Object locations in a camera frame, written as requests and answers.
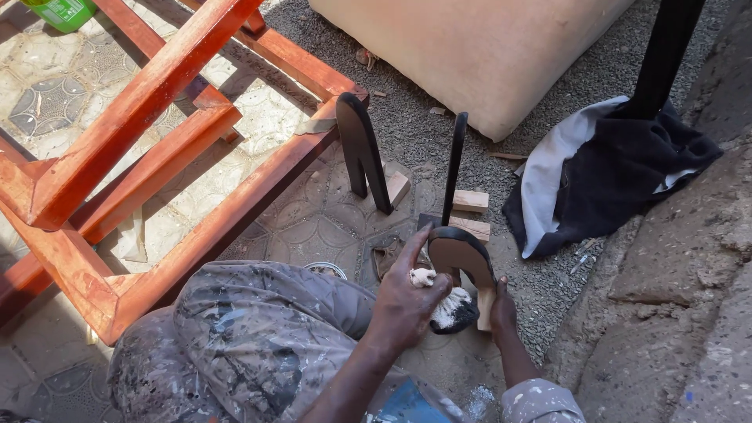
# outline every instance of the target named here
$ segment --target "hand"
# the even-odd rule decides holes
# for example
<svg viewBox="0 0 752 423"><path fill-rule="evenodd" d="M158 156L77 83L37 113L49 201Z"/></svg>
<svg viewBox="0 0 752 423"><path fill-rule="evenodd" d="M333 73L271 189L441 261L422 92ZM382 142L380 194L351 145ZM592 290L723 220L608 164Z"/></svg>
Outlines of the hand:
<svg viewBox="0 0 752 423"><path fill-rule="evenodd" d="M517 307L507 292L507 282L509 279L506 276L499 278L496 285L496 300L491 305L490 323L494 342L505 331L517 332Z"/></svg>
<svg viewBox="0 0 752 423"><path fill-rule="evenodd" d="M373 318L364 339L384 345L393 354L420 343L428 329L431 313L452 291L452 279L442 273L433 279L433 286L416 288L410 283L410 270L415 267L420 249L428 239L433 225L426 225L408 240L397 261L381 282Z"/></svg>

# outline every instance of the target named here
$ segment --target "concrete wall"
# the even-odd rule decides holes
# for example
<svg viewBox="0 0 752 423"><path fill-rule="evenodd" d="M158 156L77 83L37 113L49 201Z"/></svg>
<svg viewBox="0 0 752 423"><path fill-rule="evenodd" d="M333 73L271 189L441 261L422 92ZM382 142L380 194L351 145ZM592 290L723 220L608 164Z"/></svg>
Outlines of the concrete wall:
<svg viewBox="0 0 752 423"><path fill-rule="evenodd" d="M751 419L751 0L732 6L685 110L725 154L609 238L546 354L590 423Z"/></svg>

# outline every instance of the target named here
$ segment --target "left hand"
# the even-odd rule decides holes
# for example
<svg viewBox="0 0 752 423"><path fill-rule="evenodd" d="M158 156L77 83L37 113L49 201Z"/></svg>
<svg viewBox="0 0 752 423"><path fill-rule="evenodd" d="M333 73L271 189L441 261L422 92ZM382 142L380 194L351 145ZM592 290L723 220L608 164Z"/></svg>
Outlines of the left hand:
<svg viewBox="0 0 752 423"><path fill-rule="evenodd" d="M431 313L452 291L452 278L446 273L433 279L433 286L416 288L410 283L410 270L415 267L420 249L428 239L432 224L408 240L397 261L381 282L373 318L365 337L385 345L399 355L420 343L428 329Z"/></svg>

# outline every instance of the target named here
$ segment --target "black metal pole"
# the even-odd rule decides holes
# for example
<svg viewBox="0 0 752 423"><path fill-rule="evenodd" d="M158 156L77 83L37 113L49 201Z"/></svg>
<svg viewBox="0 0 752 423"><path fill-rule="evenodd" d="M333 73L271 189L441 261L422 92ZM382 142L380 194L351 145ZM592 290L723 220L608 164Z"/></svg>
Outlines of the black metal pole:
<svg viewBox="0 0 752 423"><path fill-rule="evenodd" d="M449 216L454 204L454 189L457 186L459 162L462 159L462 146L465 144L465 130L468 126L468 112L459 113L454 119L454 134L449 153L449 171L447 172L447 187L444 190L444 211L441 213L441 225L449 226Z"/></svg>
<svg viewBox="0 0 752 423"><path fill-rule="evenodd" d="M669 99L705 0L662 0L632 98L612 117L653 119Z"/></svg>

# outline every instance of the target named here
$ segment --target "tiled floor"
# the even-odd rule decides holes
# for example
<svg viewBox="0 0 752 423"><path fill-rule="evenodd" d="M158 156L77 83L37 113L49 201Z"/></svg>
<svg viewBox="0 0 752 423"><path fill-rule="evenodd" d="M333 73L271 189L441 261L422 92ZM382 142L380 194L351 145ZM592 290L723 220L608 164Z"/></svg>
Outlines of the tiled floor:
<svg viewBox="0 0 752 423"><path fill-rule="evenodd" d="M167 39L189 16L173 2L127 2ZM34 157L57 157L112 102L144 58L102 14L79 32L61 35L24 10L16 0L0 8L0 127ZM232 144L218 141L100 242L98 253L117 273L143 272L158 262L314 111L315 100L294 84L287 84L285 92L277 88L286 78L234 41L202 75L243 113L235 126L243 139ZM192 107L179 98L100 187L175 128ZM388 245L395 236L407 239L415 231L418 213L441 210L441 182L434 179L435 172L387 162L387 177L396 171L409 178L419 173L422 179L386 216L370 197L360 199L350 192L341 146L334 144L220 259L295 265L329 261L348 279L376 291L371 248ZM511 239L494 236L488 246L494 264L506 272L514 268ZM27 253L0 218L0 270ZM49 423L119 421L104 386L110 353L100 342L87 345L83 319L52 287L0 332L0 408ZM474 329L429 336L421 347L406 353L401 364L463 407L477 402L470 387L500 392L497 388L503 385L498 351L488 335ZM495 410L488 416L497 415Z"/></svg>

